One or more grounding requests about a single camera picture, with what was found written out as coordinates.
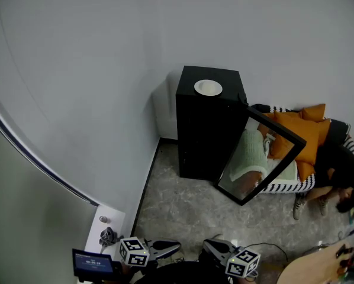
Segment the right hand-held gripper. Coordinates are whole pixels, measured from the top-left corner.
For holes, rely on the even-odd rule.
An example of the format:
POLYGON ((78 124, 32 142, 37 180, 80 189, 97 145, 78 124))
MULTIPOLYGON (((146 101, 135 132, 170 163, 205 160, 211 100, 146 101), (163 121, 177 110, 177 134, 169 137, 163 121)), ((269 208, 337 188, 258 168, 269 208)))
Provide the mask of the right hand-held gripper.
POLYGON ((225 274, 237 278, 249 276, 257 269, 260 261, 260 253, 216 238, 205 239, 202 252, 221 264, 225 274))

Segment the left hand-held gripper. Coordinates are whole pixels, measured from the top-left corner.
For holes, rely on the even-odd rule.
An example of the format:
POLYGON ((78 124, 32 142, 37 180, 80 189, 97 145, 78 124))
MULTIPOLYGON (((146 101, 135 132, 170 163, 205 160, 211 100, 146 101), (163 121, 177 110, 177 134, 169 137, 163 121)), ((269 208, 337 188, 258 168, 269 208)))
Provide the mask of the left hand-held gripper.
POLYGON ((137 237, 122 238, 119 254, 123 263, 131 267, 156 266, 157 260, 165 259, 181 248, 177 240, 153 238, 141 240, 137 237))

